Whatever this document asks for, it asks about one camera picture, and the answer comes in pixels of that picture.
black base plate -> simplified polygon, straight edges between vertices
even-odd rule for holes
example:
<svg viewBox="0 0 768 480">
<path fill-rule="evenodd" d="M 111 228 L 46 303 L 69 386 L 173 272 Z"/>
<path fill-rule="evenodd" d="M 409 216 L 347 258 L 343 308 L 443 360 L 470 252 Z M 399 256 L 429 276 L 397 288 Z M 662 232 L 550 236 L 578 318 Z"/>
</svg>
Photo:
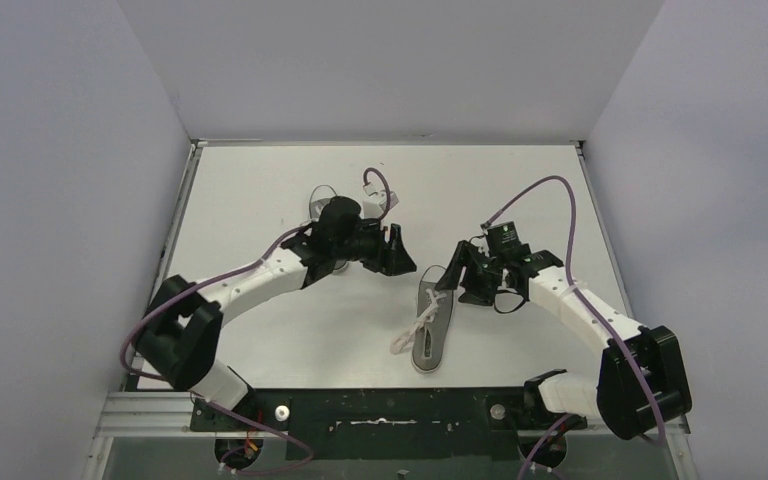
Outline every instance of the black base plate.
<svg viewBox="0 0 768 480">
<path fill-rule="evenodd" d="M 497 404 L 505 407 L 504 420 L 490 417 L 490 407 Z M 275 420 L 279 405 L 290 409 L 287 422 Z M 519 452 L 514 430 L 545 430 L 557 418 L 546 423 L 545 416 L 532 415 L 517 387 L 263 389 L 234 410 L 249 418 L 262 411 L 263 423 L 310 445 L 318 460 L 455 456 L 515 460 Z M 197 400 L 190 428 L 228 432 L 248 427 Z M 301 449 L 288 446 L 287 460 L 305 456 Z"/>
</svg>

black bracket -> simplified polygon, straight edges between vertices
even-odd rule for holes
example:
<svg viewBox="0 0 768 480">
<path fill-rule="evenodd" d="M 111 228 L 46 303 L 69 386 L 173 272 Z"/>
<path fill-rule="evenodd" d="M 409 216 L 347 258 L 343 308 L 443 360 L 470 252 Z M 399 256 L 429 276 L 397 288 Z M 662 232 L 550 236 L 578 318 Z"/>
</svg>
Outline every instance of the black bracket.
<svg viewBox="0 0 768 480">
<path fill-rule="evenodd" d="M 640 327 L 640 335 L 625 344 L 643 371 L 664 421 L 689 412 L 693 402 L 675 334 L 663 326 Z M 602 352 L 596 403 L 605 424 L 623 440 L 655 426 L 652 407 L 614 340 Z"/>
<path fill-rule="evenodd" d="M 160 284 L 146 313 L 192 287 L 180 275 Z M 190 317 L 184 327 L 179 317 Z M 134 348 L 172 388 L 186 392 L 210 371 L 222 329 L 219 304 L 208 302 L 198 292 L 186 296 L 146 325 L 135 338 Z"/>
</svg>

white table surface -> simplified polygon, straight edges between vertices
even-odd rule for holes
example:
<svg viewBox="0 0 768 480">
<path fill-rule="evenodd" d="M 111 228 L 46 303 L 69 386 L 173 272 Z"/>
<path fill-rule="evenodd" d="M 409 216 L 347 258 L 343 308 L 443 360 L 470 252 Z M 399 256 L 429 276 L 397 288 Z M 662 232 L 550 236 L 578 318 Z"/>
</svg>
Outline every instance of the white table surface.
<svg viewBox="0 0 768 480">
<path fill-rule="evenodd" d="M 389 352 L 416 316 L 425 268 L 446 265 L 459 240 L 479 234 L 479 224 L 508 199 L 550 174 L 566 177 L 576 193 L 575 276 L 625 313 L 572 146 L 208 146 L 169 275 L 205 278 L 256 259 L 280 233 L 307 219 L 308 197 L 319 184 L 362 201 L 367 166 L 379 168 L 398 194 L 387 222 L 402 226 L 418 272 L 388 278 L 352 264 L 343 275 L 275 298 L 223 330 L 221 360 L 260 388 L 519 386 L 555 368 L 598 375 L 599 359 L 532 304 L 512 315 L 458 304 L 434 373 L 414 370 L 409 350 Z M 560 184 L 541 186 L 501 220 L 514 220 L 533 250 L 564 258 L 569 204 Z"/>
</svg>

white panel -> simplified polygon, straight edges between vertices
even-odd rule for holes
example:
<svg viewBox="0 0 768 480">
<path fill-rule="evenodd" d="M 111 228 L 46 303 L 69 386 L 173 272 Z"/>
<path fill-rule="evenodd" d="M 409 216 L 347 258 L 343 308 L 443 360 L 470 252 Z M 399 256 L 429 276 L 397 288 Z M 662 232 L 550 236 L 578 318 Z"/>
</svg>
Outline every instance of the white panel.
<svg viewBox="0 0 768 480">
<path fill-rule="evenodd" d="M 120 0 L 194 137 L 585 138 L 663 0 Z"/>
<path fill-rule="evenodd" d="M 701 477 L 768 478 L 768 2 L 667 2 L 585 148 L 634 312 L 681 342 Z"/>
<path fill-rule="evenodd" d="M 431 387 L 522 385 L 554 368 L 596 376 L 598 359 L 534 305 L 514 315 L 457 305 L 440 368 L 423 375 L 390 342 L 416 319 L 422 271 L 447 264 L 458 240 L 479 233 L 510 197 L 549 174 L 577 192 L 573 269 L 618 307 L 622 298 L 575 149 L 450 146 L 253 146 L 204 150 L 172 257 L 170 274 L 200 278 L 253 260 L 277 235 L 306 219 L 322 183 L 357 200 L 361 173 L 381 169 L 400 203 L 387 217 L 402 226 L 420 270 L 387 278 L 352 264 L 342 275 L 276 298 L 225 327 L 219 355 L 257 387 Z M 569 203 L 547 184 L 503 218 L 523 241 L 563 256 Z M 143 381 L 143 386 L 157 385 Z"/>
<path fill-rule="evenodd" d="M 79 478 L 187 151 L 114 0 L 0 0 L 0 479 Z"/>
</svg>

cable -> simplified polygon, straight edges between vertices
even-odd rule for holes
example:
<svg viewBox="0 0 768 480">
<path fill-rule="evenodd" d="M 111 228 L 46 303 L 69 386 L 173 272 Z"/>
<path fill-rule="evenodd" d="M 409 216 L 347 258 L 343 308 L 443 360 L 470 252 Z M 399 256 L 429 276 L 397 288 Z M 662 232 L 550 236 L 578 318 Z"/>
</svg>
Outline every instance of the cable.
<svg viewBox="0 0 768 480">
<path fill-rule="evenodd" d="M 503 213 L 505 213 L 505 210 L 507 210 L 511 205 L 513 205 L 514 202 L 519 200 L 520 197 L 534 190 L 536 187 L 551 180 L 556 180 L 558 182 L 561 182 L 564 188 L 566 188 L 567 194 L 569 194 L 570 228 L 569 228 L 569 238 L 567 239 L 567 254 L 564 262 L 564 272 L 566 273 L 567 282 L 570 285 L 575 285 L 574 280 L 572 278 L 572 247 L 573 247 L 573 240 L 575 239 L 575 224 L 576 224 L 577 211 L 576 211 L 576 205 L 575 205 L 575 193 L 573 193 L 572 186 L 564 177 L 561 177 L 559 175 L 549 175 L 548 177 L 541 178 L 540 180 L 534 182 L 525 190 L 521 191 L 514 198 L 512 198 L 508 203 L 505 204 L 505 206 L 499 209 L 498 212 L 496 212 L 481 226 L 482 228 L 485 228 L 485 229 L 490 227 L 493 224 L 493 222 L 495 222 L 496 219 L 498 219 Z M 629 367 L 631 367 L 631 371 L 634 374 L 634 377 L 637 379 L 637 382 L 640 384 L 640 388 L 643 390 L 643 395 L 646 396 L 646 401 L 648 401 L 649 406 L 652 407 L 652 414 L 655 417 L 655 424 L 658 426 L 658 438 L 656 440 L 652 440 L 646 435 L 642 435 L 642 438 L 653 445 L 662 446 L 667 438 L 666 426 L 664 425 L 664 416 L 661 413 L 661 409 L 658 408 L 658 401 L 655 400 L 655 395 L 652 393 L 652 389 L 649 388 L 649 384 L 646 383 L 646 378 L 643 376 L 643 372 L 640 370 L 640 366 L 634 360 L 634 356 L 631 354 L 631 351 L 628 349 L 628 346 L 626 346 L 625 342 L 620 337 L 620 334 L 617 333 L 617 331 L 614 329 L 613 326 L 611 326 L 608 320 L 605 319 L 605 317 L 601 313 L 599 313 L 596 307 L 592 303 L 590 303 L 590 300 L 588 300 L 587 297 L 585 297 L 584 294 L 581 293 L 581 291 L 578 288 L 573 288 L 572 291 L 575 294 L 575 296 L 581 301 L 581 303 L 584 304 L 587 310 L 590 311 L 590 313 L 592 313 L 594 317 L 596 317 L 596 320 L 600 324 L 602 324 L 602 327 L 604 327 L 605 330 L 607 330 L 608 333 L 611 334 L 611 337 L 614 339 L 620 351 L 622 352 L 623 357 L 625 357 L 626 361 L 628 362 Z"/>
<path fill-rule="evenodd" d="M 287 232 L 284 232 L 281 236 L 279 236 L 274 242 L 272 242 L 272 245 L 269 246 L 269 248 L 266 249 L 266 252 L 261 255 L 260 258 L 255 260 L 254 262 L 244 266 L 240 267 L 236 270 L 231 270 L 230 272 L 223 273 L 221 275 L 217 275 L 213 278 L 209 278 L 201 283 L 197 283 L 193 285 L 192 287 L 184 290 L 183 292 L 179 293 L 178 295 L 175 295 L 174 297 L 170 298 L 169 300 L 165 301 L 163 304 L 161 304 L 159 307 L 152 310 L 149 314 L 147 314 L 145 317 L 143 317 L 142 320 L 140 320 L 136 325 L 134 325 L 134 328 L 131 329 L 130 332 L 128 332 L 128 336 L 125 338 L 125 341 L 122 342 L 122 346 L 119 348 L 119 364 L 122 365 L 122 368 L 124 368 L 128 373 L 131 373 L 133 375 L 136 375 L 138 377 L 145 377 L 145 378 L 151 378 L 154 380 L 160 380 L 165 381 L 165 379 L 161 375 L 155 375 L 153 373 L 146 373 L 140 370 L 137 370 L 136 368 L 132 367 L 128 364 L 128 346 L 131 345 L 131 343 L 134 341 L 134 339 L 143 331 L 143 329 L 146 327 L 146 325 L 149 324 L 152 320 L 160 316 L 163 312 L 166 310 L 169 310 L 172 305 L 175 305 L 176 303 L 180 302 L 182 299 L 190 296 L 191 294 L 201 290 L 204 287 L 213 285 L 215 283 L 219 283 L 222 280 L 229 279 L 231 277 L 236 277 L 237 275 L 241 275 L 246 272 L 250 272 L 254 270 L 255 268 L 259 267 L 263 260 L 268 258 L 270 255 L 272 255 L 272 252 L 275 251 L 276 248 L 281 244 L 281 242 L 284 241 L 287 237 L 290 237 L 291 235 L 294 235 L 300 231 L 305 230 L 308 228 L 307 225 L 303 225 L 301 227 L 293 228 Z"/>
<path fill-rule="evenodd" d="M 287 442 L 290 442 L 293 445 L 295 445 L 295 446 L 301 448 L 302 450 L 304 450 L 305 452 L 307 452 L 307 457 L 305 457 L 305 458 L 303 458 L 303 459 L 299 460 L 298 462 L 293 463 L 291 465 L 285 465 L 283 467 L 271 468 L 269 470 L 260 470 L 260 471 L 257 471 L 257 472 L 247 472 L 245 470 L 235 470 L 235 473 L 237 475 L 241 475 L 243 477 L 261 477 L 261 476 L 264 476 L 264 475 L 275 475 L 277 473 L 289 472 L 290 470 L 295 470 L 295 469 L 297 469 L 299 467 L 303 467 L 304 465 L 307 465 L 308 463 L 310 463 L 311 460 L 313 460 L 313 449 L 310 448 L 306 443 L 302 442 L 301 440 L 299 440 L 297 438 L 294 438 L 294 437 L 291 437 L 291 436 L 287 435 L 286 433 L 284 433 L 282 431 L 279 431 L 279 430 L 276 430 L 276 429 L 274 429 L 272 427 L 268 427 L 268 426 L 266 426 L 266 425 L 264 425 L 264 424 L 262 424 L 260 422 L 256 422 L 256 421 L 254 421 L 254 420 L 252 420 L 250 418 L 246 418 L 246 417 L 244 417 L 244 416 L 242 416 L 242 415 L 240 415 L 238 413 L 235 413 L 235 412 L 233 412 L 231 410 L 228 410 L 227 408 L 225 408 L 225 407 L 223 407 L 221 405 L 218 405 L 216 403 L 208 402 L 207 406 L 209 406 L 209 407 L 213 408 L 214 410 L 217 410 L 217 411 L 219 411 L 221 413 L 224 413 L 225 415 L 228 415 L 229 417 L 233 418 L 234 420 L 238 420 L 240 422 L 243 422 L 246 425 L 249 425 L 251 427 L 257 428 L 258 430 L 261 430 L 261 431 L 264 431 L 264 432 L 267 432 L 267 433 L 271 433 L 272 435 L 275 435 L 278 438 L 284 439 Z M 235 449 L 228 450 L 227 452 L 225 452 L 225 454 L 222 455 L 222 457 L 219 459 L 220 468 L 225 465 L 225 460 L 227 460 L 228 457 L 230 457 L 231 455 L 234 455 L 234 454 L 240 452 L 241 450 L 243 450 L 245 448 L 246 448 L 245 445 L 243 445 L 242 447 L 237 447 Z"/>
<path fill-rule="evenodd" d="M 384 217 L 387 216 L 388 213 L 390 213 L 390 195 L 392 192 L 390 191 L 390 184 L 387 183 L 387 179 L 384 178 L 384 174 L 381 173 L 380 170 L 378 170 L 375 167 L 368 167 L 366 170 L 363 171 L 363 186 L 369 185 L 369 174 L 374 173 L 378 176 L 378 178 L 381 179 L 381 183 L 384 184 L 384 195 L 387 196 L 387 199 L 385 200 L 384 204 L 384 213 L 381 214 L 380 217 L 378 217 L 378 220 L 384 220 Z"/>
<path fill-rule="evenodd" d="M 552 432 L 555 431 L 555 429 L 561 426 L 561 424 L 567 421 L 567 419 L 569 419 L 570 417 L 572 417 L 571 414 L 565 413 L 561 418 L 557 419 L 555 423 L 553 423 L 552 426 L 549 427 L 548 430 L 546 430 L 546 433 L 544 433 L 543 436 L 540 437 L 540 440 L 537 440 L 537 443 L 535 443 L 534 446 L 531 447 L 531 451 L 528 452 L 528 456 L 525 457 L 525 462 L 522 463 L 522 467 L 520 467 L 519 469 L 517 480 L 522 480 L 523 478 L 525 478 L 525 472 L 528 471 L 528 466 L 531 465 L 531 460 L 534 458 L 534 454 L 536 454 L 537 450 L 539 450 L 540 447 L 543 446 L 543 443 L 546 441 L 547 438 L 549 438 L 549 435 L 551 435 Z"/>
<path fill-rule="evenodd" d="M 582 417 L 576 417 L 571 422 L 561 425 L 561 428 L 558 430 L 558 433 L 554 435 L 553 437 L 546 440 L 546 446 L 551 447 L 558 441 L 560 441 L 562 438 L 564 438 L 564 435 L 567 434 L 570 430 L 573 429 L 573 427 L 578 426 L 579 423 L 584 423 L 584 418 Z"/>
</svg>

